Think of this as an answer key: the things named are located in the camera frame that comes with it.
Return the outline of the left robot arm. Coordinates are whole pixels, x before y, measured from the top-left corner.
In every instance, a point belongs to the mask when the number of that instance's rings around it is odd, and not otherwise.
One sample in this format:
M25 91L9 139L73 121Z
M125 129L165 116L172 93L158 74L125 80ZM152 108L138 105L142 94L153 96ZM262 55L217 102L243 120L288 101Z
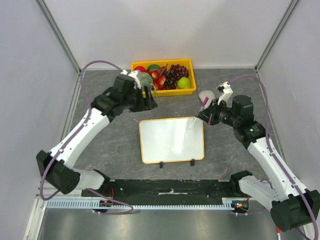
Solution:
M74 165L94 137L106 128L124 110L143 112L158 105L147 85L142 84L141 73L121 72L112 87L94 98L76 127L50 151L36 155L42 181L47 181L64 195L74 189L91 188L99 197L110 191L107 177L97 170L78 170Z

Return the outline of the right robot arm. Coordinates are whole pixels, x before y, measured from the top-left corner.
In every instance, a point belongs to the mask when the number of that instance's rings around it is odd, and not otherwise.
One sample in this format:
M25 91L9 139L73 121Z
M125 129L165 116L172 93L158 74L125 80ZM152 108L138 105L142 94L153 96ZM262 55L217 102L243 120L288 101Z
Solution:
M260 164L272 186L242 171L230 177L229 191L235 197L253 197L271 215L275 225L286 232L307 224L316 224L320 193L308 188L293 174L276 151L262 124L255 120L254 105L246 95L237 95L231 107L214 99L196 117L208 125L223 123L233 128L235 138Z

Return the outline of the yellow framed whiteboard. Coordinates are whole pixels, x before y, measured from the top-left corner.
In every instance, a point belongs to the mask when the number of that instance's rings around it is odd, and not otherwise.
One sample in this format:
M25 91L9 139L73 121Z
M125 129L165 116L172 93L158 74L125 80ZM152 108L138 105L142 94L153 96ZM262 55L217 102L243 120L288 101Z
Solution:
M141 160L147 165L205 157L204 124L193 116L142 120L139 137Z

